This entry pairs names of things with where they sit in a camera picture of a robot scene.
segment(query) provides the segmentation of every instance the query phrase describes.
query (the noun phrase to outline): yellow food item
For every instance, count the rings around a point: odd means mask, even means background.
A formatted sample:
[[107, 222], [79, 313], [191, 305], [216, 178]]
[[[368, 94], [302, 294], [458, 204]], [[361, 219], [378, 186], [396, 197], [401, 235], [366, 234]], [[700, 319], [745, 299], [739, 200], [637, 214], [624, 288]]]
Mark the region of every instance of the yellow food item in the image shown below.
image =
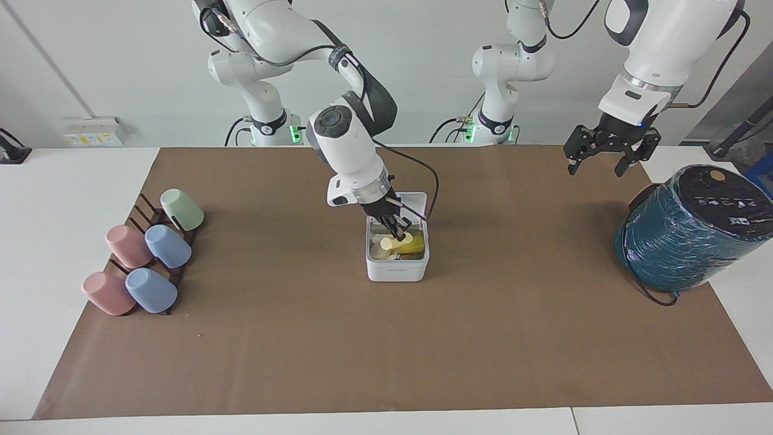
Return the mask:
[[395, 238], [389, 237], [389, 238], [382, 238], [380, 244], [381, 244], [381, 248], [384, 251], [393, 251], [399, 248], [400, 246], [411, 243], [413, 240], [414, 240], [414, 237], [411, 233], [405, 233], [405, 238], [403, 239], [403, 241], [397, 241]]
[[374, 260], [386, 260], [392, 255], [391, 251], [386, 251], [377, 243], [370, 248], [370, 258]]
[[424, 252], [416, 252], [415, 254], [400, 254], [401, 260], [421, 260], [424, 258]]
[[398, 246], [395, 250], [398, 254], [417, 254], [424, 251], [424, 235], [417, 234], [407, 244]]

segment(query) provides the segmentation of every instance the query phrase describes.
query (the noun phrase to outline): teal cylinder device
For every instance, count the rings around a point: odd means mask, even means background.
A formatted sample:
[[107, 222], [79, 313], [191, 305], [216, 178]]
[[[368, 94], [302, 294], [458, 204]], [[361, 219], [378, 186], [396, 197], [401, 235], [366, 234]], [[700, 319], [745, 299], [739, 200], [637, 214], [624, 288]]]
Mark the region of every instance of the teal cylinder device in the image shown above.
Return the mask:
[[688, 166], [657, 187], [618, 228], [615, 249], [647, 286], [679, 293], [773, 238], [773, 203], [749, 180]]

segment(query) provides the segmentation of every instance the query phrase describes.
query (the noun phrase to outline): black cable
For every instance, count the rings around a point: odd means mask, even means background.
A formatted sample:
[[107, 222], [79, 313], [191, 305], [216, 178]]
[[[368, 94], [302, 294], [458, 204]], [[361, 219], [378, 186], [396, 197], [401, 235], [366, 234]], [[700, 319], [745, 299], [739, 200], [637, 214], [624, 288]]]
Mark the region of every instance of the black cable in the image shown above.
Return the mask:
[[359, 101], [362, 102], [363, 104], [365, 104], [365, 96], [368, 93], [368, 77], [367, 77], [367, 74], [363, 73], [360, 70], [360, 67], [357, 67], [357, 70], [359, 71], [359, 75], [362, 76], [362, 78], [363, 78], [363, 93], [359, 96]]
[[4, 134], [4, 135], [8, 136], [8, 137], [9, 137], [9, 138], [11, 138], [11, 139], [13, 139], [13, 141], [14, 141], [14, 142], [16, 142], [16, 143], [18, 143], [18, 144], [19, 144], [19, 146], [21, 146], [22, 148], [26, 148], [26, 146], [24, 146], [24, 144], [23, 144], [23, 143], [21, 143], [21, 141], [19, 141], [19, 140], [16, 138], [16, 136], [12, 135], [12, 134], [11, 134], [11, 133], [10, 133], [8, 130], [6, 130], [5, 128], [0, 128], [0, 133], [2, 133], [2, 134]]
[[391, 200], [391, 199], [389, 199], [387, 201], [392, 203], [392, 204], [397, 205], [400, 208], [404, 208], [404, 209], [408, 210], [409, 212], [413, 213], [414, 216], [416, 216], [417, 218], [421, 219], [424, 222], [427, 222], [427, 218], [425, 216], [422, 216], [421, 213], [419, 213], [418, 211], [415, 211], [413, 208], [408, 207], [404, 203], [401, 203], [401, 202], [395, 201], [395, 200]]
[[633, 264], [631, 264], [631, 259], [628, 258], [628, 223], [631, 222], [631, 216], [633, 215], [634, 210], [631, 210], [631, 212], [628, 214], [628, 217], [625, 219], [625, 225], [623, 226], [623, 237], [622, 237], [622, 250], [623, 250], [623, 257], [625, 257], [625, 263], [628, 264], [628, 270], [631, 271], [631, 274], [633, 275], [634, 279], [636, 279], [636, 284], [638, 284], [639, 289], [642, 291], [644, 296], [647, 296], [647, 299], [651, 300], [654, 303], [657, 303], [661, 307], [673, 307], [676, 305], [676, 302], [679, 300], [679, 294], [677, 292], [672, 292], [670, 302], [663, 302], [661, 300], [658, 300], [655, 298], [652, 293], [647, 290], [647, 287], [642, 282], [642, 279], [638, 277], [638, 274], [633, 269]]
[[520, 125], [516, 125], [513, 128], [517, 128], [518, 129], [518, 135], [516, 136], [516, 141], [513, 143], [513, 145], [518, 145], [518, 138], [521, 137], [521, 126]]
[[[478, 100], [475, 102], [475, 105], [472, 106], [472, 109], [470, 109], [470, 113], [467, 114], [467, 118], [472, 116], [472, 113], [475, 111], [476, 108], [478, 108], [478, 104], [481, 104], [481, 101], [483, 101], [483, 98], [485, 97], [485, 92], [481, 94], [481, 97], [478, 98]], [[456, 137], [454, 137], [454, 143], [459, 140], [459, 133], [456, 134]]]
[[236, 138], [237, 146], [239, 146], [239, 133], [241, 132], [251, 132], [251, 130], [249, 128], [242, 128], [237, 132], [237, 138]]
[[240, 117], [236, 121], [233, 122], [231, 125], [231, 128], [228, 130], [228, 134], [226, 135], [226, 144], [224, 146], [228, 146], [228, 142], [231, 141], [231, 135], [233, 134], [233, 130], [239, 125], [240, 122], [244, 122], [244, 116]]
[[725, 56], [724, 60], [722, 60], [722, 63], [720, 63], [720, 67], [717, 69], [717, 72], [714, 74], [714, 78], [711, 80], [711, 83], [709, 84], [709, 87], [706, 89], [706, 93], [703, 94], [703, 98], [700, 99], [696, 104], [688, 104], [688, 103], [675, 103], [672, 104], [672, 106], [682, 106], [681, 108], [698, 108], [703, 103], [706, 102], [706, 99], [709, 97], [709, 94], [711, 94], [711, 91], [714, 89], [714, 85], [717, 83], [717, 80], [720, 78], [720, 75], [722, 74], [722, 70], [724, 70], [725, 65], [727, 64], [727, 61], [730, 60], [730, 57], [733, 56], [733, 53], [735, 50], [740, 46], [741, 41], [744, 40], [744, 37], [749, 31], [749, 27], [751, 27], [751, 17], [749, 14], [747, 14], [745, 11], [741, 11], [741, 16], [744, 17], [744, 20], [746, 21], [746, 24], [744, 25], [744, 30], [741, 31], [741, 34], [738, 36], [738, 39], [735, 41], [735, 44], [730, 48], [730, 51], [727, 52], [727, 55]]
[[417, 159], [416, 157], [411, 157], [403, 152], [397, 151], [396, 149], [390, 148], [389, 146], [384, 145], [383, 143], [373, 140], [376, 145], [380, 146], [381, 148], [384, 148], [386, 151], [389, 151], [393, 154], [397, 154], [400, 157], [403, 157], [404, 159], [409, 159], [411, 162], [418, 163], [422, 165], [423, 167], [427, 168], [432, 172], [432, 176], [435, 178], [435, 192], [434, 195], [432, 195], [432, 202], [430, 204], [430, 211], [427, 213], [427, 219], [432, 217], [432, 211], [434, 210], [434, 205], [438, 201], [438, 192], [440, 192], [440, 177], [438, 176], [438, 173], [434, 170], [432, 166], [427, 165], [426, 163], [422, 162], [421, 160]]
[[447, 119], [447, 120], [443, 121], [443, 123], [440, 124], [440, 127], [435, 129], [435, 132], [432, 133], [432, 137], [430, 137], [430, 142], [429, 143], [434, 142], [435, 137], [438, 136], [438, 133], [443, 129], [443, 127], [445, 127], [448, 124], [451, 124], [452, 122], [458, 122], [458, 119], [457, 118], [451, 118], [451, 119]]
[[445, 143], [448, 143], [448, 141], [451, 140], [451, 135], [453, 135], [454, 133], [456, 133], [458, 135], [459, 133], [463, 133], [463, 132], [466, 132], [466, 131], [467, 130], [465, 130], [464, 128], [457, 128], [455, 130], [451, 130], [451, 132], [448, 133], [448, 136], [446, 136], [446, 138], [445, 138]]
[[204, 27], [204, 15], [207, 12], [211, 14], [215, 13], [215, 12], [212, 12], [212, 8], [202, 8], [201, 13], [199, 13], [199, 25], [201, 26], [201, 31], [204, 32], [207, 36], [209, 36], [212, 39], [212, 41], [215, 41], [216, 43], [220, 44], [222, 48], [230, 51], [231, 53], [239, 53], [238, 51], [231, 49], [231, 47], [227, 46], [226, 44], [221, 43], [219, 40], [217, 40], [217, 38], [212, 33], [209, 33], [206, 30], [206, 27]]
[[307, 55], [309, 55], [311, 53], [314, 53], [317, 50], [324, 50], [326, 48], [329, 48], [331, 50], [335, 50], [335, 46], [332, 46], [332, 45], [316, 46], [316, 47], [312, 47], [312, 48], [304, 51], [303, 53], [297, 55], [294, 59], [288, 60], [287, 62], [271, 62], [270, 60], [262, 57], [260, 54], [257, 56], [257, 59], [260, 60], [261, 62], [268, 63], [272, 67], [286, 67], [287, 65], [290, 65], [292, 63], [298, 62], [304, 56], [307, 56]]
[[762, 133], [762, 132], [763, 132], [763, 131], [764, 131], [764, 130], [767, 128], [767, 127], [770, 127], [771, 123], [773, 123], [773, 118], [771, 118], [771, 119], [770, 119], [770, 121], [768, 121], [768, 123], [767, 123], [767, 124], [763, 125], [763, 126], [762, 126], [762, 128], [760, 128], [760, 129], [759, 129], [759, 130], [757, 130], [756, 132], [754, 132], [754, 133], [751, 133], [750, 135], [746, 136], [745, 138], [738, 139], [738, 142], [734, 142], [734, 143], [733, 143], [733, 145], [735, 145], [735, 144], [737, 144], [737, 143], [741, 143], [741, 142], [743, 142], [744, 140], [751, 139], [751, 138], [755, 137], [756, 135], [758, 135], [758, 134]]
[[555, 37], [556, 39], [569, 39], [569, 38], [571, 38], [572, 36], [574, 36], [574, 35], [577, 35], [577, 32], [579, 32], [579, 31], [580, 31], [580, 29], [582, 29], [582, 28], [583, 28], [583, 26], [585, 26], [585, 23], [588, 21], [588, 19], [591, 17], [591, 15], [593, 15], [593, 11], [595, 11], [595, 10], [596, 10], [596, 6], [598, 6], [598, 3], [599, 3], [600, 1], [601, 1], [601, 0], [596, 0], [596, 1], [593, 3], [593, 6], [591, 6], [591, 10], [587, 12], [587, 15], [586, 15], [586, 16], [585, 16], [585, 18], [582, 20], [582, 22], [580, 23], [580, 25], [579, 25], [579, 26], [577, 26], [577, 28], [576, 28], [576, 29], [575, 29], [575, 30], [574, 30], [572, 33], [570, 33], [570, 34], [568, 34], [568, 35], [566, 35], [566, 36], [558, 35], [558, 34], [556, 34], [556, 33], [553, 31], [553, 27], [550, 25], [550, 18], [545, 18], [545, 26], [547, 26], [547, 29], [548, 29], [548, 31], [550, 31], [550, 34], [551, 34], [551, 35], [553, 35], [553, 37]]

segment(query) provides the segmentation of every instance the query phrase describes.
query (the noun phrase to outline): black device top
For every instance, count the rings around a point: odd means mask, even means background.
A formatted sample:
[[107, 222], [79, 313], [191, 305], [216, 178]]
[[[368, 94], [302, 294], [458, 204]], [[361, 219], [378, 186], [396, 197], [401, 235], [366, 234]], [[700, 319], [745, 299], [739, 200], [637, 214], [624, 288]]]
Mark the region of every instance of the black device top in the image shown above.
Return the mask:
[[352, 125], [352, 111], [346, 106], [336, 105], [323, 110], [314, 121], [314, 131], [326, 138], [338, 139], [349, 131]]
[[742, 176], [716, 166], [692, 166], [677, 180], [687, 210], [742, 238], [773, 238], [773, 202]]

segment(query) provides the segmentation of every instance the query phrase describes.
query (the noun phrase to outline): wall outlet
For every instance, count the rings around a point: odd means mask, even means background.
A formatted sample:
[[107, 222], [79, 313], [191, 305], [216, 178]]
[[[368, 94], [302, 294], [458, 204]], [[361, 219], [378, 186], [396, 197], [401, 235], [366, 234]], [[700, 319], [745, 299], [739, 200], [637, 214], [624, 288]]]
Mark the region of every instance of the wall outlet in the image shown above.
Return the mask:
[[80, 132], [82, 131], [83, 131], [82, 125], [71, 125], [70, 127], [65, 128], [64, 138], [67, 140], [67, 143], [69, 143], [70, 146], [88, 145], [89, 144], [88, 139], [84, 138], [80, 134]]
[[99, 125], [87, 125], [86, 127], [83, 127], [83, 130], [80, 131], [80, 135], [86, 139], [88, 145], [90, 146], [104, 145], [104, 141], [100, 137]]
[[128, 136], [123, 125], [102, 125], [99, 128], [99, 137], [107, 146], [123, 146]]
[[123, 146], [128, 133], [115, 117], [65, 118], [64, 137], [72, 146]]

